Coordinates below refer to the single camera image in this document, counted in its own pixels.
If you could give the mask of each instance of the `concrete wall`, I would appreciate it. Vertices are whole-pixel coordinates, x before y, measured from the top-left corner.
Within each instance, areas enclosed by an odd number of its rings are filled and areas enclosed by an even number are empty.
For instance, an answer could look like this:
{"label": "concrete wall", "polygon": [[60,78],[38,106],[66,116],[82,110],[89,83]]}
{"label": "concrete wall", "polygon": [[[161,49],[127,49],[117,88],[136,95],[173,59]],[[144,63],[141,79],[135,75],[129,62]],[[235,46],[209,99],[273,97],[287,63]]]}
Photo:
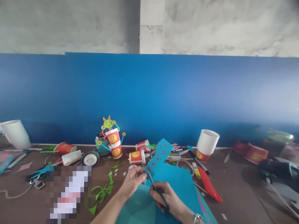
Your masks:
{"label": "concrete wall", "polygon": [[142,54],[299,57],[298,0],[141,0],[140,15]]}
{"label": "concrete wall", "polygon": [[140,1],[0,0],[0,53],[139,53]]}

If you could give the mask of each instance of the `pink paper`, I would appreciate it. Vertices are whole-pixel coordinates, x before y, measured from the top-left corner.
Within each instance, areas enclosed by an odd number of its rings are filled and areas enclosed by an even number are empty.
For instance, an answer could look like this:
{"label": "pink paper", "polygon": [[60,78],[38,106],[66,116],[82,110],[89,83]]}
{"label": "pink paper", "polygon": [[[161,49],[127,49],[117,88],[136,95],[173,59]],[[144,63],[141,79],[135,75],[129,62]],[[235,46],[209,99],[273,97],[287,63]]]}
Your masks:
{"label": "pink paper", "polygon": [[28,169],[28,168],[30,167],[30,165],[32,164],[32,162],[31,162],[31,163],[28,163],[28,164],[26,164],[26,165],[21,166],[17,172],[19,172],[19,171],[21,171],[21,170]]}
{"label": "pink paper", "polygon": [[0,163],[6,160],[7,158],[11,157],[12,155],[5,152],[0,152]]}

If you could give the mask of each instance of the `glue stick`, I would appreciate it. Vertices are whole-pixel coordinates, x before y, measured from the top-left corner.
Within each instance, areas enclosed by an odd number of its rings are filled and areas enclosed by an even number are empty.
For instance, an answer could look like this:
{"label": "glue stick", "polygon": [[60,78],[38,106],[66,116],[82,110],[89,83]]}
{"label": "glue stick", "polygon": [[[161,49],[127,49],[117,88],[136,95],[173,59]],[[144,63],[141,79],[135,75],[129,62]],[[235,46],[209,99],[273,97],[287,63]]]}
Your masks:
{"label": "glue stick", "polygon": [[197,179],[201,179],[202,177],[200,176],[200,173],[199,173],[199,170],[198,170],[198,168],[197,168],[197,165],[196,165],[196,163],[192,163],[192,166],[193,166],[193,168],[194,168],[194,172],[195,172],[195,175],[196,175],[196,177],[197,177]]}

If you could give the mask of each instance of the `white cup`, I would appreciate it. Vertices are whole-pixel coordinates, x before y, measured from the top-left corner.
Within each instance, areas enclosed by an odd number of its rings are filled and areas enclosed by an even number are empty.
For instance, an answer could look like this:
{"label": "white cup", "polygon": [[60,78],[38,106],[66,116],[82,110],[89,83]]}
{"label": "white cup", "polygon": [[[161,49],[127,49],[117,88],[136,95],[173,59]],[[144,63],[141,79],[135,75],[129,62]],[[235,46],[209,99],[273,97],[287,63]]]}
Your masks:
{"label": "white cup", "polygon": [[214,131],[203,129],[200,133],[197,143],[197,149],[199,152],[205,155],[211,155],[217,145],[220,135]]}
{"label": "white cup", "polygon": [[7,140],[19,150],[30,148],[29,136],[20,120],[0,123]]}
{"label": "white cup", "polygon": [[72,163],[80,160],[82,158],[81,150],[77,150],[74,152],[71,152],[69,154],[65,154],[62,156],[62,162],[64,166],[69,166]]}

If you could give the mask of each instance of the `bracelet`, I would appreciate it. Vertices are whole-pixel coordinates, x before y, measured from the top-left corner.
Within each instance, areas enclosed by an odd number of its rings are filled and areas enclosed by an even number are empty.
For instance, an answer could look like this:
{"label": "bracelet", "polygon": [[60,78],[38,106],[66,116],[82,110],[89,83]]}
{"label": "bracelet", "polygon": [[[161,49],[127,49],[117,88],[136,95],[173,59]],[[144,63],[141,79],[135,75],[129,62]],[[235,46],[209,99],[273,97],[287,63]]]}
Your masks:
{"label": "bracelet", "polygon": [[203,217],[200,215],[200,214],[195,214],[194,213],[194,221],[193,221],[193,224],[196,224],[196,220],[199,220],[199,224],[202,223],[202,220],[203,220]]}

